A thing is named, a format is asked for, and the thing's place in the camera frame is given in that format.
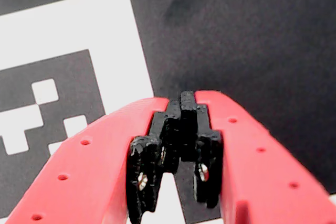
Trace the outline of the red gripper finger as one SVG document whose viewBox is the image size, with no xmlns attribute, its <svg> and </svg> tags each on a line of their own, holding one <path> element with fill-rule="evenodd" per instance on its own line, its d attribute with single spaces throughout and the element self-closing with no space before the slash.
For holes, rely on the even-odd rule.
<svg viewBox="0 0 336 224">
<path fill-rule="evenodd" d="M 140 223 L 156 209 L 162 138 L 179 118 L 178 102 L 149 98 L 94 121 L 52 154 L 7 222 Z"/>
<path fill-rule="evenodd" d="M 194 198 L 224 223 L 335 223 L 325 188 L 254 117 L 218 91 L 181 93 L 195 137 Z"/>
</svg>

